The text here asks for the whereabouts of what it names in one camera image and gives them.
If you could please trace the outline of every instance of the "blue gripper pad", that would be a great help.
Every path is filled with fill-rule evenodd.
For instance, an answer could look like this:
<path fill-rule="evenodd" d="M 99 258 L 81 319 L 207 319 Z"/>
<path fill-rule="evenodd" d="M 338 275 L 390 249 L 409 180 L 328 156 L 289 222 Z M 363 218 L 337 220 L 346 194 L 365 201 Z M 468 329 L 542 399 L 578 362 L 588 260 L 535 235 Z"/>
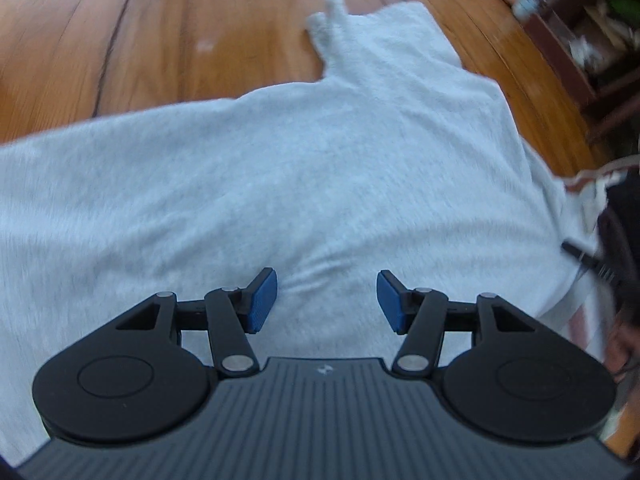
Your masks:
<path fill-rule="evenodd" d="M 264 322 L 271 311 L 273 303 L 278 295 L 278 277 L 276 271 L 271 272 L 258 286 L 251 298 L 251 309 L 247 315 L 247 330 L 249 334 L 260 332 Z"/>
<path fill-rule="evenodd" d="M 378 304 L 382 312 L 384 312 L 391 329 L 396 333 L 406 333 L 406 314 L 402 312 L 400 294 L 384 277 L 382 272 L 378 273 L 376 293 L 378 295 Z"/>

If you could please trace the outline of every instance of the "circular base plate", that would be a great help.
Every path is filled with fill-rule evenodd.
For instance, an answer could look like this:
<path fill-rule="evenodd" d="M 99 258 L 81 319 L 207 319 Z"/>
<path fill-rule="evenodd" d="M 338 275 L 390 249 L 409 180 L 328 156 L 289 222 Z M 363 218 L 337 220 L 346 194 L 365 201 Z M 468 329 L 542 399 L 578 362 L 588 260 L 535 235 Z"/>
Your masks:
<path fill-rule="evenodd" d="M 444 394 L 471 425 L 527 443 L 596 431 L 616 389 L 604 367 L 555 334 L 503 333 L 459 355 Z"/>
<path fill-rule="evenodd" d="M 83 444 L 126 444 L 186 420 L 209 379 L 191 353 L 153 334 L 122 332 L 108 346 L 81 340 L 48 361 L 33 400 L 49 431 Z"/>

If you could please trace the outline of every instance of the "dark wood furniture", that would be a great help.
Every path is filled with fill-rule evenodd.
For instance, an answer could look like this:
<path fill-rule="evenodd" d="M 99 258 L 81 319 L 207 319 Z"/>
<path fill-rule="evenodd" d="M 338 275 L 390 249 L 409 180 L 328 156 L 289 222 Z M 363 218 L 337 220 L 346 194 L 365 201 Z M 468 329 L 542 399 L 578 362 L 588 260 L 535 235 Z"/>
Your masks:
<path fill-rule="evenodd" d="M 640 112 L 640 63 L 619 78 L 596 88 L 550 27 L 552 20 L 560 20 L 573 29 L 586 17 L 584 7 L 596 4 L 596 1 L 555 0 L 524 26 L 588 122 L 590 129 L 586 139 L 590 144 L 599 142 Z"/>

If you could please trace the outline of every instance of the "gray cloth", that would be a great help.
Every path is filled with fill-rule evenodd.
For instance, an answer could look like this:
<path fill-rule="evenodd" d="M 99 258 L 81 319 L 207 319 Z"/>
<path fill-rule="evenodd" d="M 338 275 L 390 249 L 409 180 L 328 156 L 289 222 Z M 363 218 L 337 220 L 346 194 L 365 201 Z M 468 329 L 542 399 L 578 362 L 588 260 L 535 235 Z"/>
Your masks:
<path fill-rule="evenodd" d="M 158 290 L 180 300 L 280 280 L 270 355 L 380 356 L 401 338 L 376 275 L 537 316 L 577 272 L 581 218 L 520 138 L 498 85 L 465 71 L 426 8 L 308 21 L 322 80 L 174 105 L 0 149 L 0 454 L 46 438 L 34 373 Z M 186 345 L 209 360 L 206 338 Z M 464 348 L 454 340 L 445 359 Z"/>

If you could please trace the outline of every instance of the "hardwood floorboard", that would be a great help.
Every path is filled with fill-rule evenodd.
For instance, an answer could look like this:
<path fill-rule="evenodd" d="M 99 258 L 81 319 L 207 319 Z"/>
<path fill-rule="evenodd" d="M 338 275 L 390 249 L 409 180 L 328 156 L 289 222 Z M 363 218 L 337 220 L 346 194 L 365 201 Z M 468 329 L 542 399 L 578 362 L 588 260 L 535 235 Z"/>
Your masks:
<path fill-rule="evenodd" d="M 324 0 L 0 0 L 0 140 L 322 73 L 304 20 Z M 363 14 L 403 0 L 345 0 Z M 558 174 L 594 168 L 586 126 L 502 0 L 425 3 L 465 67 L 495 79 Z"/>

